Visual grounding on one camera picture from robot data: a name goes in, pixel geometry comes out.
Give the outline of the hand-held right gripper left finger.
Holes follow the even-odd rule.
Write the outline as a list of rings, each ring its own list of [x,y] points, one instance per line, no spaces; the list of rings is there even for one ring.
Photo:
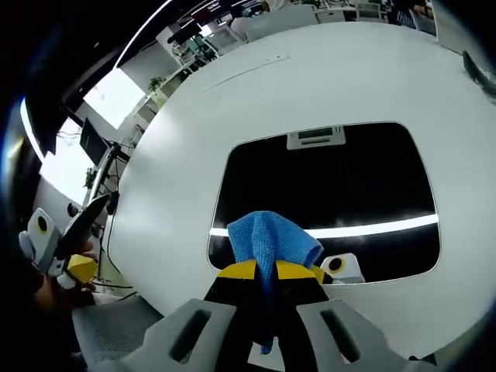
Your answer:
[[[191,299],[152,325],[143,345],[97,371],[247,371],[257,292],[256,261],[221,270],[204,299]]]

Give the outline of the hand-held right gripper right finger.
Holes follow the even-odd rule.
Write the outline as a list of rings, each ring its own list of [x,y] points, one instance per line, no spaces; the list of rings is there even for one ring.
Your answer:
[[[365,316],[328,298],[315,270],[283,260],[275,267],[276,334],[286,371],[437,370],[398,355]]]

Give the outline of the person's left hand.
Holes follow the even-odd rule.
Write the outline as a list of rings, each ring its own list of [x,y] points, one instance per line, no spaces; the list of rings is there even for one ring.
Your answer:
[[[43,284],[34,294],[38,306],[47,312],[70,312],[76,308],[94,305],[91,291],[77,284],[64,289],[54,277],[43,275]]]

